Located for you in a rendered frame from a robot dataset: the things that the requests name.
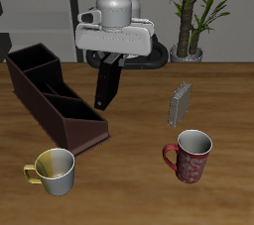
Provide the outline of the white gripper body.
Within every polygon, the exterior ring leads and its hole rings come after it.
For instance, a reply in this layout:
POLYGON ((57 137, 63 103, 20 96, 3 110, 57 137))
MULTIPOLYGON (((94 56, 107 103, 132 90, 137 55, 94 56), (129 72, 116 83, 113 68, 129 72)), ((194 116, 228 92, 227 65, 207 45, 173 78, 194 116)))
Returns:
POLYGON ((133 18, 120 31, 104 31, 100 25, 79 23, 75 44, 79 49, 147 56, 152 50, 154 24, 148 19, 133 18))

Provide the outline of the black book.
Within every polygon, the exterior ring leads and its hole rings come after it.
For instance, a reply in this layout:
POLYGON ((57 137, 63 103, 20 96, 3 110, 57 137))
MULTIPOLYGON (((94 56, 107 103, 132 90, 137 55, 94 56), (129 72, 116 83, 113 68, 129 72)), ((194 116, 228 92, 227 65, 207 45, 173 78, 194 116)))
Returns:
POLYGON ((104 63, 105 59, 106 56, 100 62, 94 100, 94 107, 102 111, 117 94, 122 69, 118 66, 118 59, 113 64, 104 63))

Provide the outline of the dark brown desk caddy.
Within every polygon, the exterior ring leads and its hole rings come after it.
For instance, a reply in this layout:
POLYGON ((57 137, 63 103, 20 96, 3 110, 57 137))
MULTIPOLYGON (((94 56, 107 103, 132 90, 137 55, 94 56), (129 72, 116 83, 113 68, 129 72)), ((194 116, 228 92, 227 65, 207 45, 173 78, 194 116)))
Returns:
POLYGON ((59 148, 80 156, 110 139, 108 123, 65 82, 42 44, 6 55, 14 93, 59 148))

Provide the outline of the grey book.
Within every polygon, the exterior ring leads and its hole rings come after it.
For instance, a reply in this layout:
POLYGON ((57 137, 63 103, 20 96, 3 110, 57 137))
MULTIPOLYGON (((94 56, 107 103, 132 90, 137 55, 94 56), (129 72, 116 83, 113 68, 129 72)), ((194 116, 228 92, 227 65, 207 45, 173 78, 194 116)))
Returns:
POLYGON ((168 124, 176 127, 186 115, 191 97, 191 85, 183 82, 171 96, 168 124))

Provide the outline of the pot plant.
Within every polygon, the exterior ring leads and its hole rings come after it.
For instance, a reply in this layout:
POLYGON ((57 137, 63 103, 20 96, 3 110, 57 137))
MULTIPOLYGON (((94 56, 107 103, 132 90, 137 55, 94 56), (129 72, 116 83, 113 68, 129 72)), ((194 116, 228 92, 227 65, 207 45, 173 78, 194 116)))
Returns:
POLYGON ((201 62, 203 51, 199 48, 199 36, 204 31, 212 31, 209 26, 220 17, 228 16, 223 12, 227 0, 221 1, 211 9, 214 0, 180 0, 175 2, 178 10, 176 15, 180 18, 179 39, 170 49, 171 62, 201 62))

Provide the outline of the red patterned mug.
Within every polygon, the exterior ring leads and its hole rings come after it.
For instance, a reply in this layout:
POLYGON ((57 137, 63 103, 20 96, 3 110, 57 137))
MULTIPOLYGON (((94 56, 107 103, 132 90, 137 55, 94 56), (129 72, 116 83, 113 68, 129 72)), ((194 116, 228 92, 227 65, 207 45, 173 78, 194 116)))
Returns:
POLYGON ((201 178, 208 155, 212 149, 212 140, 202 131, 185 130, 178 136, 176 145, 168 144, 163 148, 163 159, 175 171, 177 178, 188 184, 201 178), (177 153, 177 162, 173 164, 167 158, 167 152, 177 153))

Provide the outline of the white and yellow mug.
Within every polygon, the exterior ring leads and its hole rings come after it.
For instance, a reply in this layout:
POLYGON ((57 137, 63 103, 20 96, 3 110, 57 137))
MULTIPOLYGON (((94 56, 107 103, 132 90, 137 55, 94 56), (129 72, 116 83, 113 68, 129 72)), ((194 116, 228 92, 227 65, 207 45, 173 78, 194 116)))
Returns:
POLYGON ((33 165, 25 165, 23 173, 28 183, 42 184, 50 195, 61 196, 72 189, 74 167, 70 151, 54 148, 41 153, 33 165))

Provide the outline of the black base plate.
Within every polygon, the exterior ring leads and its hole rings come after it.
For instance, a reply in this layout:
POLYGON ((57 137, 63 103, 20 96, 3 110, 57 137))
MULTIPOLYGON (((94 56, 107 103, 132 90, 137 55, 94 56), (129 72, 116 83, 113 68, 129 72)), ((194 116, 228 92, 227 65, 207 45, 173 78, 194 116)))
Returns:
MULTIPOLYGON (((128 57, 125 59, 124 69, 157 69, 163 67, 169 59, 168 50, 152 36, 152 51, 148 56, 128 57)), ((86 61, 90 66, 99 68, 100 61, 108 56, 108 52, 86 51, 86 61)))

